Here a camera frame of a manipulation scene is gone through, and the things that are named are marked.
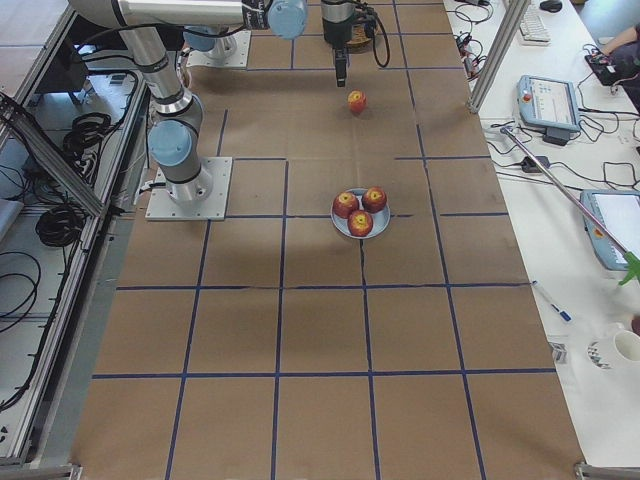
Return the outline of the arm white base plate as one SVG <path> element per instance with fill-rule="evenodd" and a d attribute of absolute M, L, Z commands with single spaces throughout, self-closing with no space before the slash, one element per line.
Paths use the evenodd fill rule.
<path fill-rule="evenodd" d="M 151 189 L 145 218 L 149 221 L 223 221 L 226 216 L 232 176 L 231 157 L 203 157 L 199 175 L 176 184 L 158 170 L 160 186 Z"/>
<path fill-rule="evenodd" d="M 190 45 L 186 66 L 219 69 L 244 69 L 248 63 L 251 33 L 240 31 L 231 36 L 217 39 L 208 51 L 197 50 Z"/>

